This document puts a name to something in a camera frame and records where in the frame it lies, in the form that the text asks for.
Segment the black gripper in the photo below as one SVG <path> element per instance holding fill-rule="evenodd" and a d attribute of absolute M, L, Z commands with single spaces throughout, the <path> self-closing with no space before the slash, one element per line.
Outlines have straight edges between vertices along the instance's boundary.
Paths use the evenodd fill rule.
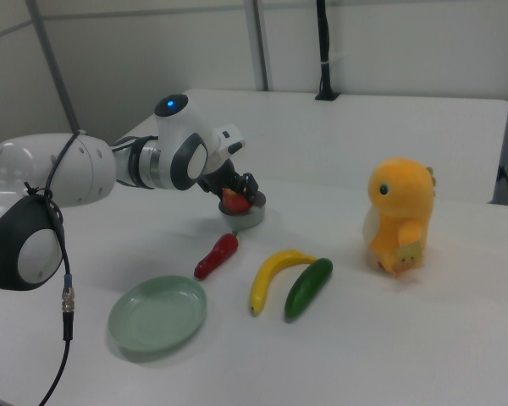
<path fill-rule="evenodd" d="M 214 172 L 201 175 L 198 178 L 198 185 L 204 192 L 218 197 L 218 208 L 224 208 L 223 192 L 225 189 L 238 192 L 252 206 L 259 188 L 254 176 L 251 173 L 239 175 L 230 159 L 227 159 Z"/>

